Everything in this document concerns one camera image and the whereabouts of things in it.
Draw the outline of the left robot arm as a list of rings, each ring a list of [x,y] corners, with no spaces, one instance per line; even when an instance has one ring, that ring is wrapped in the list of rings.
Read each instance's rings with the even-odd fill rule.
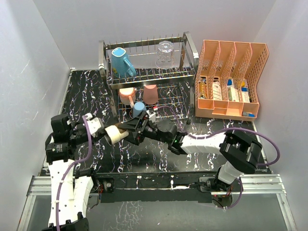
[[[67,114],[51,118],[52,133],[45,141],[51,177],[51,211],[48,231],[87,231],[86,218],[90,192],[99,188],[91,169],[75,172],[77,164],[89,159],[92,135],[85,117],[73,123]]]

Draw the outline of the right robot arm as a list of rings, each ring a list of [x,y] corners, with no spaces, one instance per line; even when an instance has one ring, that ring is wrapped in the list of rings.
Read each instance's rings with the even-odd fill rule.
[[[146,113],[117,125],[128,131],[127,141],[138,145],[145,138],[160,141],[177,155],[193,153],[221,154],[226,163],[219,167],[214,178],[200,183],[208,191],[227,191],[242,174],[254,174],[261,156],[262,144],[239,128],[211,135],[178,131],[169,119],[153,122]]]

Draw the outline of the light blue tumbler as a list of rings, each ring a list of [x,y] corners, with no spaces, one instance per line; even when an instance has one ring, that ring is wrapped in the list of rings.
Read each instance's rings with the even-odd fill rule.
[[[143,102],[136,102],[133,107],[133,118],[136,118],[143,111],[146,111],[145,104]]]

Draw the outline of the cream and brown steel cup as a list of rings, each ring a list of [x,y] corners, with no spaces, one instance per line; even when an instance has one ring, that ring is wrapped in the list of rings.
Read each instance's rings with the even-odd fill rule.
[[[109,145],[113,145],[129,135],[129,132],[127,130],[120,129],[118,127],[119,125],[120,123],[117,123],[105,128],[106,134],[104,137]]]

